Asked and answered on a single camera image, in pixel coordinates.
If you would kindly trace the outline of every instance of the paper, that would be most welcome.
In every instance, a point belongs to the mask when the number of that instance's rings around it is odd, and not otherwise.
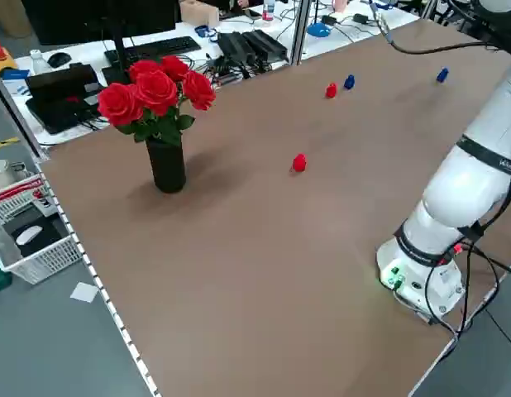
[[[98,287],[85,283],[77,283],[74,292],[70,295],[70,298],[91,304],[97,293]]]

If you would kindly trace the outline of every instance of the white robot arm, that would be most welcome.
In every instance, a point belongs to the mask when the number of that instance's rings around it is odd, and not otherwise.
[[[473,7],[491,26],[511,32],[511,0],[473,0]],[[511,172],[469,154],[467,142],[511,168],[511,70],[442,162],[413,213],[377,251],[380,281],[427,318],[448,313],[465,291],[449,250],[511,193]]]

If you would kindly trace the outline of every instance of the computer monitor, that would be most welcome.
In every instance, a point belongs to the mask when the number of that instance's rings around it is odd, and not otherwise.
[[[179,0],[22,0],[42,45],[114,40],[128,69],[124,36],[169,31],[180,22]]]

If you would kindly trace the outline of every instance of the bottle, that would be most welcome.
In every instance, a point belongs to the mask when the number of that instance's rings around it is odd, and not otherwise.
[[[33,64],[33,74],[43,74],[51,72],[51,66],[42,57],[40,50],[30,51],[31,62]]]
[[[265,0],[263,4],[263,21],[273,21],[274,20],[274,6],[275,0]]]
[[[344,12],[347,7],[347,0],[332,0],[332,7],[335,12]]]

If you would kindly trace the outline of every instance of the keyboard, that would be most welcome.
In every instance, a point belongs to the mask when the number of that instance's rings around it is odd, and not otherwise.
[[[200,48],[200,45],[191,37],[183,36],[127,47],[126,50],[127,57],[132,64],[138,60],[160,60],[162,56],[181,55],[186,52],[200,50]],[[111,66],[119,64],[116,50],[105,51],[105,56]]]

